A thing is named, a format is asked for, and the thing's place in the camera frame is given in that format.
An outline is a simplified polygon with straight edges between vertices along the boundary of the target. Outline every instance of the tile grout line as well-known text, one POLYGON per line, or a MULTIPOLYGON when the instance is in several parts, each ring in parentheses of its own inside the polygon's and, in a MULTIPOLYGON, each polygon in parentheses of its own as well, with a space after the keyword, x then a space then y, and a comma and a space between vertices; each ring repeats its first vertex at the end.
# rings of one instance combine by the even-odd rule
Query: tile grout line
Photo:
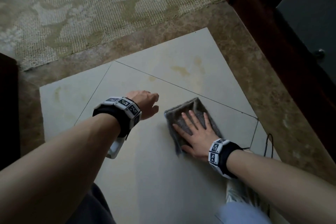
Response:
POLYGON ((259 124, 259 121, 257 120, 257 125, 255 126, 255 129, 254 129, 254 133, 253 133, 253 137, 252 137, 250 148, 252 147, 252 143, 253 143, 253 140, 254 140, 255 132, 257 131, 258 124, 259 124))
POLYGON ((91 97, 90 97, 89 101, 87 101, 87 103, 86 103, 86 105, 85 105, 84 109, 82 110, 81 114, 78 116, 78 119, 76 120, 76 122, 75 122, 75 124, 74 124, 74 125, 76 125, 76 124, 77 124, 77 121, 79 120, 79 118, 81 117, 81 115, 82 115, 82 113, 84 112, 85 108, 86 108, 86 107, 87 107, 87 105, 89 104, 89 102, 90 102, 91 98, 92 98, 92 97, 93 97, 93 95, 95 94, 96 90, 98 89, 98 87, 99 87, 100 83, 101 83, 101 82, 102 82, 102 80, 104 79, 104 77, 105 77, 105 75, 107 74, 107 71, 110 69, 111 65, 112 65, 112 62, 111 62, 111 64, 110 64, 110 66, 108 67, 108 69, 106 70, 106 72, 104 73, 104 76, 102 77, 102 79, 101 79, 101 80, 100 80, 100 82, 98 83, 98 86, 96 87, 96 89, 95 89, 95 90, 94 90, 94 92, 92 93, 92 95, 91 95, 91 97))
MULTIPOLYGON (((128 66, 128 65, 125 65, 125 64, 123 64, 123 63, 121 63, 121 62, 119 62, 119 61, 116 61, 116 60, 115 60, 115 62, 117 62, 117 63, 119 63, 119 64, 122 64, 122 65, 124 65, 124 66, 128 66)), ((144 73, 144 74, 148 74, 148 75, 150 75, 150 76, 153 76, 153 77, 155 77, 155 78, 157 78, 157 79, 159 79, 159 80, 161 80, 161 81, 167 82, 167 81, 165 81, 164 79, 158 78, 158 77, 156 77, 156 76, 154 76, 154 75, 151 75, 151 74, 149 74, 149 73, 143 72, 143 71, 141 71, 141 70, 139 70, 139 69, 136 69, 136 68, 134 68, 134 67, 131 67, 131 66, 128 66, 128 67, 130 67, 130 68, 132 68, 132 69, 135 69, 135 70, 137 70, 137 71, 139 71, 139 72, 141 72, 141 73, 144 73)), ((181 88, 181 89, 187 90, 187 89, 185 89, 185 88, 183 88, 183 87, 181 87, 181 86, 178 86, 178 85, 176 85, 176 84, 173 84, 173 83, 171 83, 171 82, 167 82, 167 83, 170 83, 170 84, 172 84, 172 85, 174 85, 174 86, 177 86, 177 87, 179 87, 179 88, 181 88)), ((187 90, 187 91, 189 91, 189 92, 191 92, 191 93, 194 93, 194 94, 196 94, 196 95, 199 95, 199 96, 201 96, 201 97, 203 97, 203 98, 209 99, 209 100, 211 100, 211 101, 214 101, 214 102, 216 102, 216 103, 218 103, 218 104, 221 104, 221 105, 223 105, 223 106, 229 107, 229 108, 231 108, 231 109, 233 109, 233 110, 235 110, 235 111, 237 111, 237 112, 241 112, 241 113, 243 113, 243 114, 246 114, 246 115, 251 116, 251 117, 255 118, 256 120, 258 120, 257 117, 254 117, 254 116, 252 116, 252 115, 250 115, 250 114, 247 114, 247 113, 245 113, 245 112, 239 111, 239 110, 237 110, 237 109, 235 109, 235 108, 233 108, 233 107, 227 106, 227 105, 225 105, 225 104, 219 103, 219 102, 217 102, 216 100, 213 100, 213 99, 211 99, 211 98, 207 98, 207 97, 202 96, 202 95, 200 95, 200 94, 197 94, 197 93, 195 93, 195 92, 193 92, 193 91, 191 91, 191 90, 187 90)))

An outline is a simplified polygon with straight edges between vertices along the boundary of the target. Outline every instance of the brown marble floor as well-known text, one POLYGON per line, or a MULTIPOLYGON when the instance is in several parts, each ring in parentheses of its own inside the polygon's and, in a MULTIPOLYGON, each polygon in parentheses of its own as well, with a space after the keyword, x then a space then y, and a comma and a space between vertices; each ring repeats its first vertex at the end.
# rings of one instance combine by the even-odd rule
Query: brown marble floor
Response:
POLYGON ((61 58, 19 77, 22 154, 44 142, 39 87, 208 27, 281 160, 336 184, 336 165, 233 8, 222 2, 110 43, 61 58))

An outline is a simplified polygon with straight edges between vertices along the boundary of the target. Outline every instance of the floor tile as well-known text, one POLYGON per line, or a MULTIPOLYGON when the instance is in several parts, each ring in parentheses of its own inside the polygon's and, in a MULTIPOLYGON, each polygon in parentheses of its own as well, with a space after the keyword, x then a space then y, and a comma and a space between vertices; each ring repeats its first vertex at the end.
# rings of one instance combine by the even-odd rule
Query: floor tile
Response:
MULTIPOLYGON (((79 120, 95 105, 130 90, 158 92, 159 112, 140 122, 118 156, 106 158, 95 180, 117 223, 206 223, 225 203, 225 179, 207 163, 175 154, 163 113, 198 95, 113 62, 79 120)), ((257 120, 200 97, 224 137, 250 146, 257 120)))
POLYGON ((110 65, 106 63, 40 87, 46 141, 75 124, 110 65))
MULTIPOLYGON (((261 125, 260 122, 257 124, 257 128, 254 133, 252 145, 251 145, 251 151, 255 154, 264 155, 265 152, 265 146, 266 146, 266 138, 267 134, 261 125)), ((267 142, 267 150, 266 150, 266 157, 271 158, 272 153, 272 143, 270 140, 267 142)), ((273 147, 273 158, 280 160, 279 155, 277 154, 275 148, 273 147)))
POLYGON ((207 28, 117 61, 256 117, 207 28))

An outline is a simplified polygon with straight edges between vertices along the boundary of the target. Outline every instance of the towel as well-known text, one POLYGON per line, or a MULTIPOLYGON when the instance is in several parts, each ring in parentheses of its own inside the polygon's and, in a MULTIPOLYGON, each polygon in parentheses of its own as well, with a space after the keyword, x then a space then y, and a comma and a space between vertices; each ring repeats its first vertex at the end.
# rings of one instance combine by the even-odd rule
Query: towel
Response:
POLYGON ((174 143, 175 143, 175 150, 176 150, 177 155, 182 153, 182 149, 181 149, 182 145, 189 145, 189 146, 191 145, 176 132, 176 130, 173 128, 173 124, 177 124, 180 128, 182 128, 189 135, 192 135, 190 128, 187 126, 184 119, 182 118, 182 113, 184 112, 186 113, 188 118, 191 120, 191 122, 193 122, 191 116, 189 115, 189 110, 192 110, 195 113, 196 117, 199 119, 200 123, 202 124, 204 128, 205 128, 204 112, 207 113, 212 129, 214 130, 216 135, 219 138, 224 138, 220 130, 218 129, 216 123, 213 121, 211 115, 208 113, 207 109, 202 104, 202 102, 199 100, 199 98, 191 99, 181 105, 170 108, 164 112, 164 115, 167 120, 170 136, 173 138, 174 143))

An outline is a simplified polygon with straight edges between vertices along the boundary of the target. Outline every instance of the patterned rug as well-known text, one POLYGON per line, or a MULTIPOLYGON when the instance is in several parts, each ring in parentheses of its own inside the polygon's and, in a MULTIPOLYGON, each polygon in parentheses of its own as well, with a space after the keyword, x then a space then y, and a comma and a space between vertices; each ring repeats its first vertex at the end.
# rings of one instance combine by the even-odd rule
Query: patterned rug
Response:
POLYGON ((222 0, 0 0, 0 52, 22 70, 222 0))

